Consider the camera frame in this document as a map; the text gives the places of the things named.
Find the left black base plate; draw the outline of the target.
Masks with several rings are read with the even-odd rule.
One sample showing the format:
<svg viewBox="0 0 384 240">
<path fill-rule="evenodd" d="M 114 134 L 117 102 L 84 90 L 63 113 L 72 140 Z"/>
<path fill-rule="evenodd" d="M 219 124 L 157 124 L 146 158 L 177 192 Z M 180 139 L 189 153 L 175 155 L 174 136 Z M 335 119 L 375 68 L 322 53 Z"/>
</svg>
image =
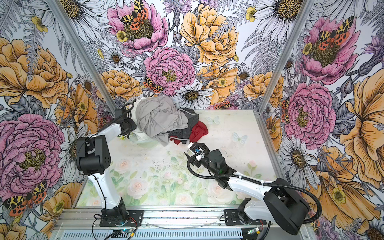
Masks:
<svg viewBox="0 0 384 240">
<path fill-rule="evenodd" d="M 120 213 L 117 209 L 102 209 L 100 227 L 140 227 L 144 217 L 143 210 L 128 210 Z"/>
</svg>

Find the dark grey cloth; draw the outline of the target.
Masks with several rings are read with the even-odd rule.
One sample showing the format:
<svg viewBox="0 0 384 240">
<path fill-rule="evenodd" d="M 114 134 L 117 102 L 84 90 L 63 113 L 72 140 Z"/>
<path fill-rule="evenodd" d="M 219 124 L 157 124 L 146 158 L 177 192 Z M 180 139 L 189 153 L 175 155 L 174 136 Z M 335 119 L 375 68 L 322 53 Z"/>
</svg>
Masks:
<svg viewBox="0 0 384 240">
<path fill-rule="evenodd" d="M 194 126 L 199 122 L 199 114 L 192 109 L 180 109 L 180 111 L 187 117 L 187 127 L 170 131 L 168 134 L 171 140 L 186 142 L 190 138 Z"/>
</svg>

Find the aluminium corner post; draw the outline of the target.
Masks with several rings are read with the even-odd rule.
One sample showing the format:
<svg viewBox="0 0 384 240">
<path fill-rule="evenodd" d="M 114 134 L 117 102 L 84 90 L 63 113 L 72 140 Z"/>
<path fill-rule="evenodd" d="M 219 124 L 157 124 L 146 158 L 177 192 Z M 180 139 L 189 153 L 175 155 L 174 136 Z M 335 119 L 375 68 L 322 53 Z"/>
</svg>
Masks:
<svg viewBox="0 0 384 240">
<path fill-rule="evenodd" d="M 273 71 L 273 74 L 271 76 L 271 80 L 269 85 L 266 88 L 266 92 L 264 93 L 264 96 L 262 97 L 262 101 L 259 104 L 258 108 L 258 114 L 261 115 L 266 108 L 267 103 L 269 102 L 273 90 L 278 84 L 279 78 L 281 76 L 281 73 L 283 71 L 283 68 L 285 66 L 286 61 L 289 58 L 289 55 L 294 47 L 294 45 L 297 43 L 297 39 L 299 37 L 299 34 L 301 33 L 302 29 L 305 27 L 307 18 L 310 15 L 310 12 L 312 10 L 312 7 L 314 5 L 314 0 L 307 0 L 303 1 L 302 7 L 298 13 L 298 17 L 293 25 L 293 29 L 291 33 L 288 35 L 287 42 L 283 48 L 283 51 L 280 55 L 280 58 L 277 62 L 277 65 Z"/>
<path fill-rule="evenodd" d="M 106 104 L 112 112 L 112 116 L 115 116 L 115 110 L 118 109 L 118 106 L 114 102 L 113 98 L 109 94 L 107 87 L 105 86 L 101 76 L 99 75 L 96 66 L 92 62 L 84 44 L 81 41 L 81 38 L 78 35 L 77 30 L 72 26 L 70 19 L 67 17 L 67 14 L 61 5 L 60 1 L 48 1 L 49 8 L 53 12 L 53 15 L 56 17 L 58 23 L 62 26 L 66 37 L 69 38 L 69 42 L 74 47 L 75 51 L 79 55 L 82 63 L 84 64 L 88 74 L 91 76 L 98 90 L 100 91 L 102 97 L 104 98 Z"/>
</svg>

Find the red cloth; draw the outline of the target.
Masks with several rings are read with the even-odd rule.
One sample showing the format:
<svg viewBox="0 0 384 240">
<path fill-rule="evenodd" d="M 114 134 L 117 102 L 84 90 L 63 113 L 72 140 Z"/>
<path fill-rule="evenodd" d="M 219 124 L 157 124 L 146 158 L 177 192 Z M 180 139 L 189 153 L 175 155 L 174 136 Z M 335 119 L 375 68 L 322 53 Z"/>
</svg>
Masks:
<svg viewBox="0 0 384 240">
<path fill-rule="evenodd" d="M 207 135 L 209 133 L 207 126 L 201 122 L 198 121 L 197 124 L 192 128 L 190 137 L 186 139 L 178 139 L 176 137 L 170 136 L 170 141 L 173 141 L 176 145 L 179 145 L 180 143 L 186 144 L 187 142 L 194 143 L 200 140 L 203 136 Z"/>
</svg>

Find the right aluminium corner post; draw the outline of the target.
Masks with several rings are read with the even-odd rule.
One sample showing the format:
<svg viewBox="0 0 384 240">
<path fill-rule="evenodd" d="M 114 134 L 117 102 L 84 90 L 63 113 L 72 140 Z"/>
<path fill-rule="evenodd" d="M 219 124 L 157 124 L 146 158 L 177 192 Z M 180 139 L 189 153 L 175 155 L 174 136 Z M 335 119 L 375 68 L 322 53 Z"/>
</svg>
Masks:
<svg viewBox="0 0 384 240">
<path fill-rule="evenodd" d="M 299 34 L 301 33 L 302 29 L 305 27 L 307 18 L 310 15 L 310 12 L 312 10 L 312 7 L 314 5 L 314 0 L 307 0 L 303 1 L 302 7 L 298 13 L 298 17 L 293 25 L 293 29 L 291 33 L 288 35 L 287 42 L 283 48 L 283 51 L 280 55 L 280 58 L 277 62 L 277 65 L 273 71 L 273 74 L 271 76 L 271 80 L 269 85 L 266 88 L 266 92 L 264 93 L 264 96 L 262 97 L 262 101 L 259 104 L 258 108 L 258 114 L 261 115 L 266 108 L 267 103 L 269 102 L 273 90 L 278 84 L 279 78 L 281 76 L 281 73 L 283 71 L 283 68 L 285 66 L 286 61 L 289 58 L 289 55 L 294 47 L 294 45 L 297 43 L 297 39 L 299 37 Z"/>
</svg>

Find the left aluminium corner post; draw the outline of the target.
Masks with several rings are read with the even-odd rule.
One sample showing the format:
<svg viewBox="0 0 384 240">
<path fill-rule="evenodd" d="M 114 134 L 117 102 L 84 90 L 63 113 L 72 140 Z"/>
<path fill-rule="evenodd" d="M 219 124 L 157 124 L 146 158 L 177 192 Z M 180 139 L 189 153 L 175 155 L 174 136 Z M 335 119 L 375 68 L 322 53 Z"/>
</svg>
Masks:
<svg viewBox="0 0 384 240">
<path fill-rule="evenodd" d="M 104 98 L 106 104 L 112 112 L 112 116 L 115 116 L 115 110 L 118 109 L 118 106 L 114 102 L 113 98 L 109 94 L 107 87 L 105 86 L 101 76 L 99 75 L 96 66 L 92 62 L 84 44 L 81 41 L 81 38 L 78 35 L 77 30 L 72 26 L 70 19 L 67 17 L 67 14 L 61 5 L 60 1 L 48 1 L 49 8 L 53 12 L 53 15 L 56 17 L 58 23 L 62 26 L 66 37 L 69 38 L 69 42 L 74 47 L 75 51 L 79 55 L 82 63 L 84 64 L 88 74 L 91 76 L 98 90 L 100 91 L 102 97 Z"/>
</svg>

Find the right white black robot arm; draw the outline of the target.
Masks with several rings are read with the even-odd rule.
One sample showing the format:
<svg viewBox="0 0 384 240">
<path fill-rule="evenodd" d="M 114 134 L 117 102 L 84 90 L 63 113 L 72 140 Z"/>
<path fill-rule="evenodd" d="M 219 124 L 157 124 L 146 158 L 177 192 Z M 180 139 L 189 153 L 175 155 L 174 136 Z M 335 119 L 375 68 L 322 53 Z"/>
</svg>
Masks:
<svg viewBox="0 0 384 240">
<path fill-rule="evenodd" d="M 214 180 L 222 189 L 247 195 L 237 209 L 242 224 L 263 220 L 275 222 L 288 234 L 299 233 L 310 207 L 295 186 L 282 178 L 263 181 L 248 177 L 228 166 L 220 150 L 211 151 L 203 143 L 190 143 L 185 155 L 193 176 Z"/>
</svg>

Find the white cloth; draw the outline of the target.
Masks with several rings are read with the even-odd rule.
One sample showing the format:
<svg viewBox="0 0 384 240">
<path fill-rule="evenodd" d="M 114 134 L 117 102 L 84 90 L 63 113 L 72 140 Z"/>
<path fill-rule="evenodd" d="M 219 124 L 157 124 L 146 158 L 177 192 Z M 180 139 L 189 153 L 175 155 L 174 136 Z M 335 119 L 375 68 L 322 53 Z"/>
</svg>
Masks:
<svg viewBox="0 0 384 240">
<path fill-rule="evenodd" d="M 148 143 L 153 142 L 154 140 L 150 138 L 145 132 L 143 132 L 139 128 L 139 124 L 137 123 L 137 119 L 133 118 L 134 123 L 137 125 L 137 128 L 133 130 L 132 135 L 136 139 L 136 142 L 138 143 Z"/>
</svg>

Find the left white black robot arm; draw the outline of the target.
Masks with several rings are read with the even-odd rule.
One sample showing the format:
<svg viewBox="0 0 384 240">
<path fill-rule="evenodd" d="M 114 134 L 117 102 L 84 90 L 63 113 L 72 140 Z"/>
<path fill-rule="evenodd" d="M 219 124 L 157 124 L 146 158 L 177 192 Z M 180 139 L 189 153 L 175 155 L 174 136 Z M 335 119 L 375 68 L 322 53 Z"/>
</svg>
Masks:
<svg viewBox="0 0 384 240">
<path fill-rule="evenodd" d="M 137 128 L 132 120 L 134 104 L 126 104 L 115 110 L 115 117 L 92 135 L 76 140 L 76 166 L 88 177 L 101 198 L 102 226 L 138 226 L 126 209 L 123 198 L 118 194 L 109 168 L 112 157 L 109 143 L 121 135 L 129 135 Z"/>
</svg>

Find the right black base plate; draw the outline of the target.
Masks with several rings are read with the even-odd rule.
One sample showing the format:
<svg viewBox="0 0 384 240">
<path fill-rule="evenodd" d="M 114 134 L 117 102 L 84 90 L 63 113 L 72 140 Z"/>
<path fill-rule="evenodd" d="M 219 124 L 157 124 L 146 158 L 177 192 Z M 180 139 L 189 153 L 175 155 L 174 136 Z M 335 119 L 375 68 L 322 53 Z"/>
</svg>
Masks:
<svg viewBox="0 0 384 240">
<path fill-rule="evenodd" d="M 224 210 L 224 222 L 226 226 L 266 226 L 265 220 L 251 220 L 245 214 L 239 214 L 237 209 Z"/>
</svg>

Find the aluminium front rail frame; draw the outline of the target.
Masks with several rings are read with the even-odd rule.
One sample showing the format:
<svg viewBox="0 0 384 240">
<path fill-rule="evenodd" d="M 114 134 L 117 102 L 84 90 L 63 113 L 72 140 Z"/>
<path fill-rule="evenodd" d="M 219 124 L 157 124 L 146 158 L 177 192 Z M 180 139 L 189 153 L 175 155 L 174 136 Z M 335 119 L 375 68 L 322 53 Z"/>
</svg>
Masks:
<svg viewBox="0 0 384 240">
<path fill-rule="evenodd" d="M 100 227 L 97 208 L 65 210 L 53 228 L 51 240 L 314 240 L 309 224 L 297 235 L 291 235 L 275 222 L 266 226 L 226 226 L 225 209 L 237 206 L 139 206 L 128 210 L 143 210 L 140 227 Z M 258 227 L 260 234 L 247 232 Z M 134 229 L 134 235 L 117 237 L 114 230 Z"/>
</svg>

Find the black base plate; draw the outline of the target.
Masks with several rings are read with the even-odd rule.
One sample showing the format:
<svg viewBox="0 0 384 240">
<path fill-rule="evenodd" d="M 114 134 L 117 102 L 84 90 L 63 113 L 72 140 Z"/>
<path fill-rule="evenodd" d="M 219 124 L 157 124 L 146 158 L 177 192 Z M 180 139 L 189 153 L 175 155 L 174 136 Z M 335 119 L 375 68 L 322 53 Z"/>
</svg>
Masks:
<svg viewBox="0 0 384 240">
<path fill-rule="evenodd" d="M 265 220 L 251 220 L 245 214 L 239 214 L 237 209 L 224 210 L 224 222 L 226 226 L 266 226 Z"/>
<path fill-rule="evenodd" d="M 117 209 L 102 209 L 100 227 L 140 227 L 144 217 L 143 210 L 128 210 L 120 213 Z"/>
</svg>

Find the right small circuit board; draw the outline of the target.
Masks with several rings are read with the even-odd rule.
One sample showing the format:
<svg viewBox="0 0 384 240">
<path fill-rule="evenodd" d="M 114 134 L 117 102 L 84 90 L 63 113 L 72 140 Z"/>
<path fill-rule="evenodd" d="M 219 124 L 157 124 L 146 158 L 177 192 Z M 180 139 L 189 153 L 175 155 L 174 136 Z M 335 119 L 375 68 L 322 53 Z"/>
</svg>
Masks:
<svg viewBox="0 0 384 240">
<path fill-rule="evenodd" d="M 247 232 L 248 235 L 258 235 L 260 234 L 260 229 L 258 227 L 253 228 Z"/>
</svg>

